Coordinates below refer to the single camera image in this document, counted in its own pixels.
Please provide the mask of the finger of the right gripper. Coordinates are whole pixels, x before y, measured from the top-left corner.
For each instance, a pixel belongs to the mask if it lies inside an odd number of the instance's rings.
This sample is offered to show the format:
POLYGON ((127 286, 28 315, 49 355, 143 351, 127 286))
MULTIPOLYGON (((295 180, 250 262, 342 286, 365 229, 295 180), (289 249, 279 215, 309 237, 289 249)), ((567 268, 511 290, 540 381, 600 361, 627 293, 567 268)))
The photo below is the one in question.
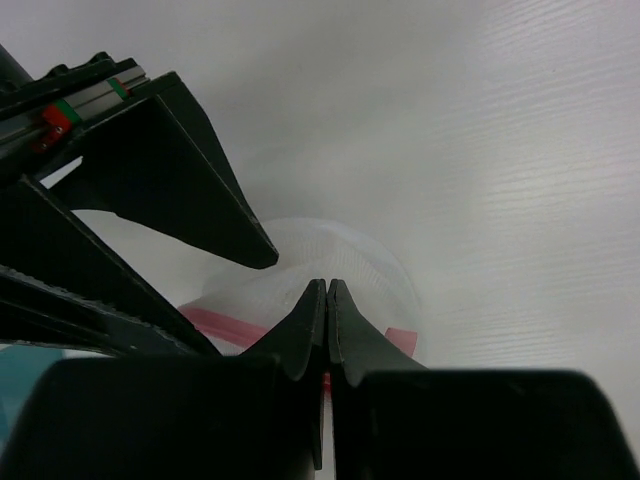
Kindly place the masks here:
POLYGON ((219 353, 27 176, 1 190, 1 340, 110 355, 219 353))

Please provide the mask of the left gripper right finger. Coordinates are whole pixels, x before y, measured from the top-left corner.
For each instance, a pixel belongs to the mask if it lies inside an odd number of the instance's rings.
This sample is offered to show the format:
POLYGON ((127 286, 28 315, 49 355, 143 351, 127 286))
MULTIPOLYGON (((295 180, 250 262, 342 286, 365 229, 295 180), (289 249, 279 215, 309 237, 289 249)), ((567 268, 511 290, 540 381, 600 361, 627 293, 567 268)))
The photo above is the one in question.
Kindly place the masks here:
POLYGON ((430 369, 327 296, 340 479, 635 479, 616 415, 583 373, 430 369))

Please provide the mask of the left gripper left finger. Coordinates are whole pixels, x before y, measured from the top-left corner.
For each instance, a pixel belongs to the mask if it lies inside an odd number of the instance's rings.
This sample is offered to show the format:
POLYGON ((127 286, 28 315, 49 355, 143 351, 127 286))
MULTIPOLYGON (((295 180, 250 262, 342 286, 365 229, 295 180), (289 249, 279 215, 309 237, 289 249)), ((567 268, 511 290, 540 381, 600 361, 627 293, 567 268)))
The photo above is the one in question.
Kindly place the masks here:
POLYGON ((5 479, 311 479, 322 466, 326 284, 236 356, 76 358, 36 383, 5 479))

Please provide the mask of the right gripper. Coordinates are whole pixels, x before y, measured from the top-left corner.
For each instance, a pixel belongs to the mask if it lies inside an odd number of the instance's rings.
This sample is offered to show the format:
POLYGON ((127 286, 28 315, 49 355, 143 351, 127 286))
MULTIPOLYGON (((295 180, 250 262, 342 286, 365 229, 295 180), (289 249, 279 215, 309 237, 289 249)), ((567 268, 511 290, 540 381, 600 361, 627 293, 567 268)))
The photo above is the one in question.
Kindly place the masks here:
POLYGON ((75 129, 69 145, 82 162, 54 187, 69 209, 111 212, 249 268, 277 263, 207 114, 178 74, 149 82, 133 59, 99 52, 34 79, 2 49, 1 185, 51 172, 75 129))

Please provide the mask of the small white mesh laundry bag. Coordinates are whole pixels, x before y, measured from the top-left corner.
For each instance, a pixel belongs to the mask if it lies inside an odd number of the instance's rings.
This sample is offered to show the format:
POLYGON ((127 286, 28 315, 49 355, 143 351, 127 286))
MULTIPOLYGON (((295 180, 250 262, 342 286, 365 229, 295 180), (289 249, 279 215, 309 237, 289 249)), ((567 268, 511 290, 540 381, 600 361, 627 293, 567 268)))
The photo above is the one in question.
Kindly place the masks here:
POLYGON ((204 295, 179 309, 215 347, 266 361, 279 389, 301 399, 320 399, 325 371, 339 393, 398 389, 426 373, 414 289, 384 246, 327 220, 273 220, 266 231, 274 266, 218 268, 204 295))

